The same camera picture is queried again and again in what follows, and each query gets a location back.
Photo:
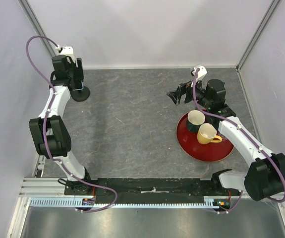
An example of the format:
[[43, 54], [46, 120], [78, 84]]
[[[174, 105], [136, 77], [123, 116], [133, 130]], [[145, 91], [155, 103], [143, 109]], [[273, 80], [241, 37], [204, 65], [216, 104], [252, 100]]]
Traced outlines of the phone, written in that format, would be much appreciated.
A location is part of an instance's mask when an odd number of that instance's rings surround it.
[[83, 90], [84, 89], [84, 84], [83, 84], [83, 81], [80, 82], [80, 88], [77, 89], [77, 91], [79, 90]]

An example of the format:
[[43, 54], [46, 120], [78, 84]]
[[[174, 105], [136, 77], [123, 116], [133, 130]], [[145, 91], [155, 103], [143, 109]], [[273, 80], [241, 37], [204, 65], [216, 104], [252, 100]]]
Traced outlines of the black phone stand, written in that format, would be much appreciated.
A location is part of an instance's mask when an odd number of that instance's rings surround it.
[[90, 94], [91, 92], [86, 86], [83, 86], [83, 88], [80, 90], [71, 91], [71, 97], [76, 102], [86, 101], [89, 98]]

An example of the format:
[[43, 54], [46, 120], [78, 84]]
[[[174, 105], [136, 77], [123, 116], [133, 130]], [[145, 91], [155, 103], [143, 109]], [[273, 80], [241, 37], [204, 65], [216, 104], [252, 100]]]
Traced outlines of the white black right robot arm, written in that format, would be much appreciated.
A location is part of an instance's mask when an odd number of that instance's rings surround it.
[[208, 125], [220, 132], [236, 148], [249, 166], [246, 173], [232, 170], [214, 173], [211, 191], [216, 195], [224, 194], [229, 188], [246, 191], [249, 196], [260, 201], [272, 199], [273, 195], [284, 193], [285, 201], [285, 155], [274, 154], [264, 147], [241, 124], [239, 118], [226, 104], [225, 84], [221, 80], [211, 79], [206, 88], [202, 81], [180, 84], [175, 91], [167, 92], [172, 101], [178, 105], [182, 95], [185, 103], [194, 101], [202, 106], [200, 113], [208, 119]]

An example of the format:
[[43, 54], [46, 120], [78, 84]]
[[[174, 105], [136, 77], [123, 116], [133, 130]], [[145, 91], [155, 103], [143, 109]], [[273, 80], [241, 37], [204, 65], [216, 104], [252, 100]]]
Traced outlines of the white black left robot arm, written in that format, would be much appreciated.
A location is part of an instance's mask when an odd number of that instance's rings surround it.
[[90, 175], [72, 153], [71, 137], [62, 120], [69, 99], [83, 102], [90, 96], [83, 84], [82, 60], [65, 54], [53, 57], [52, 64], [49, 98], [41, 114], [29, 121], [29, 129], [37, 153], [55, 162], [66, 174], [66, 179], [58, 179], [65, 192], [87, 195], [92, 191]]

